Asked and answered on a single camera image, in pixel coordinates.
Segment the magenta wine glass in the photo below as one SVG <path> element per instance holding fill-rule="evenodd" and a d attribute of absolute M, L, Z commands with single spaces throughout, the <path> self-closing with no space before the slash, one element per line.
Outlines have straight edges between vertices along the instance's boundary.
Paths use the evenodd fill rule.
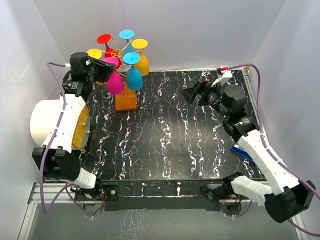
<path fill-rule="evenodd" d="M 112 56 L 105 57 L 103 61 L 106 63 L 115 64 L 116 67 L 119 64 L 119 60 L 116 57 L 112 57 Z M 122 77 L 115 71 L 113 71 L 109 80 L 107 81 L 106 87 L 107 87 L 107 90 L 113 95 L 118 95 L 122 93 L 125 88 Z"/>

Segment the blue wine glass front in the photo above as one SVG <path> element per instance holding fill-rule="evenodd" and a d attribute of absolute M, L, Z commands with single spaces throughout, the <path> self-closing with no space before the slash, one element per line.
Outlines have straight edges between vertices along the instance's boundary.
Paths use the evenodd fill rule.
<path fill-rule="evenodd" d="M 131 90 L 139 90 L 143 86 L 141 72 L 134 66 L 140 61 L 141 57 L 138 53 L 128 52 L 123 56 L 123 62 L 130 65 L 130 69 L 126 73 L 127 87 Z"/>

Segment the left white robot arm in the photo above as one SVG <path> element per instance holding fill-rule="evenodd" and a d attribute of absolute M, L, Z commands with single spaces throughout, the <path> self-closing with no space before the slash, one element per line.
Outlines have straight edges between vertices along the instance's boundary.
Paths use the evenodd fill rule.
<path fill-rule="evenodd" d="M 60 97 L 41 100 L 30 118 L 30 133 L 37 144 L 32 158 L 40 171 L 40 179 L 54 179 L 86 189 L 93 200 L 103 195 L 95 174 L 81 167 L 74 151 L 88 142 L 90 117 L 87 100 L 94 83 L 105 84 L 114 73 L 115 64 L 89 56 L 87 52 L 71 54 L 69 70 L 58 81 Z"/>

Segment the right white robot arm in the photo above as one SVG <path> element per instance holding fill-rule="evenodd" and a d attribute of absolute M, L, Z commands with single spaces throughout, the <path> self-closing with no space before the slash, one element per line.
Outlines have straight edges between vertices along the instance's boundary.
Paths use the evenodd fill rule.
<path fill-rule="evenodd" d="M 267 185 L 261 184 L 235 172 L 223 178 L 222 190 L 226 197 L 245 196 L 263 205 L 278 223 L 309 208 L 314 184 L 310 180 L 299 180 L 269 154 L 256 119 L 245 111 L 247 96 L 241 86 L 198 81 L 180 92 L 188 104 L 200 95 L 200 106 L 209 105 L 223 117 L 224 130 L 248 153 L 268 181 Z"/>

